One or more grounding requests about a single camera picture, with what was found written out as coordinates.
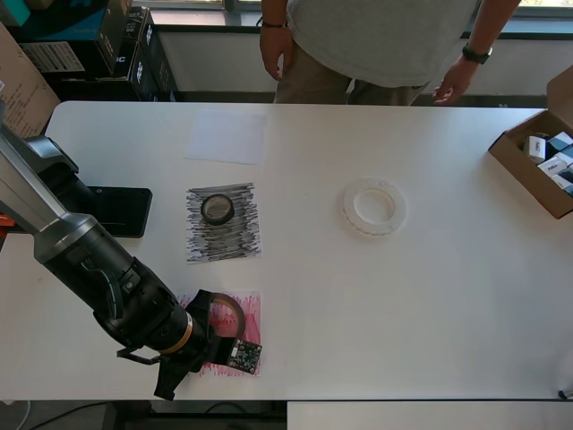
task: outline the black scribbled paper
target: black scribbled paper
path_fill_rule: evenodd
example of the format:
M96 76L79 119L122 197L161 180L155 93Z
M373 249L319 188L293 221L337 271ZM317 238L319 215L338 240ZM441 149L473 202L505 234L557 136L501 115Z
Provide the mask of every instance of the black scribbled paper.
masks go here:
M235 208L233 218L222 226L211 226L201 216L203 201L213 194L226 195ZM187 263L260 254L261 233L254 184L187 190Z

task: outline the red scribbled paper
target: red scribbled paper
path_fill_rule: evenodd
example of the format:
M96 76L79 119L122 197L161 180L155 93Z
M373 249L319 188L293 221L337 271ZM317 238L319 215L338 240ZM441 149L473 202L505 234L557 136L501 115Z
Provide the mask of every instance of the red scribbled paper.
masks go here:
M224 293L232 297L243 308L245 328L243 340L252 343L261 343L261 294L258 292L244 293ZM186 307L192 301L192 297L187 295L177 296L181 306ZM210 309L210 324L215 328L215 333L219 336L234 336L236 330L236 317L227 306L214 303ZM258 376L261 372L261 365L257 366L254 372ZM246 376L245 372L240 372L224 365L213 365L207 363L203 366L199 375L215 374L224 376Z

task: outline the black box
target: black box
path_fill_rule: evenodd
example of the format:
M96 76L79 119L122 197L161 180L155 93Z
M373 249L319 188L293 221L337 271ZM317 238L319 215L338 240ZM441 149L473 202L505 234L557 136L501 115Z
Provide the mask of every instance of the black box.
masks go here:
M10 32L50 79L110 76L132 0L55 0Z
M150 63L155 82L158 84L159 99L162 101L175 101L174 93L177 92L177 84L171 73L171 66L167 60L159 34L155 31L151 12L147 7L132 7L125 26L124 39L140 42L143 54Z
M125 40L110 78L50 82L61 100L158 101L159 89L141 46Z

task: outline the wristwatch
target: wristwatch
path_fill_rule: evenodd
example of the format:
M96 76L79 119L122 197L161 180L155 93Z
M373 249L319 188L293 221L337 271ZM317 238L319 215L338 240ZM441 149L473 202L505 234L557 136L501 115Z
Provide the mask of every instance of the wristwatch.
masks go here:
M287 29L288 22L284 22L282 24L269 24L268 22L261 21L261 26L264 29Z
M470 48L466 43L462 48L462 55L469 61L474 61L476 63L479 63L480 65L483 65L485 64L487 59L492 55L492 51L493 48L490 47L490 50L487 52L487 54L482 54L482 55L476 54L474 50Z

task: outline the circuit board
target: circuit board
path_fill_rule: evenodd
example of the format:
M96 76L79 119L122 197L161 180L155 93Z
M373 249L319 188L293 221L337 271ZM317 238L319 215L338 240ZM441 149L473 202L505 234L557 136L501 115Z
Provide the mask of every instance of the circuit board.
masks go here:
M254 374L259 363L261 350L261 345L236 339L235 345L227 360L227 366L246 372L247 374Z

